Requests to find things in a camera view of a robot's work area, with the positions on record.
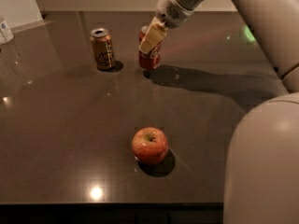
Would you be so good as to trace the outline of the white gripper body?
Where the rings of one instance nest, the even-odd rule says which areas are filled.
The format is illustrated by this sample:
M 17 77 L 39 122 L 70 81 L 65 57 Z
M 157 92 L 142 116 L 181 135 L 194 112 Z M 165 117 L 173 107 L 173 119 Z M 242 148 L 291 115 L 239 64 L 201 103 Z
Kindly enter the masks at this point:
M 192 0 L 159 0 L 155 17 L 172 29 L 179 27 L 192 13 Z

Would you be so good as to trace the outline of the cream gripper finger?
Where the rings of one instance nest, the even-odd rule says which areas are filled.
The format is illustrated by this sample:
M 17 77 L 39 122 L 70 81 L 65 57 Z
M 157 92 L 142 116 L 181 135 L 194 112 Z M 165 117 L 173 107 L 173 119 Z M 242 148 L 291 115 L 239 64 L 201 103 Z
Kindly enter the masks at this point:
M 167 35 L 167 31 L 163 22 L 154 17 L 149 25 L 149 28 L 142 38 L 139 50 L 143 54 L 148 54 L 154 49 L 160 42 L 164 40 Z

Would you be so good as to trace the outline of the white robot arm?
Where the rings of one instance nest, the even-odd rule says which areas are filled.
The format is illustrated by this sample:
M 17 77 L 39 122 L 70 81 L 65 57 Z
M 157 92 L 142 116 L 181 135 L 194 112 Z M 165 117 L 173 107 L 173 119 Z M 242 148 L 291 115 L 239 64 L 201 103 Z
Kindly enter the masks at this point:
M 159 0 L 139 49 L 179 27 L 205 0 Z M 299 224 L 299 0 L 231 0 L 287 94 L 237 125 L 225 168 L 223 224 Z

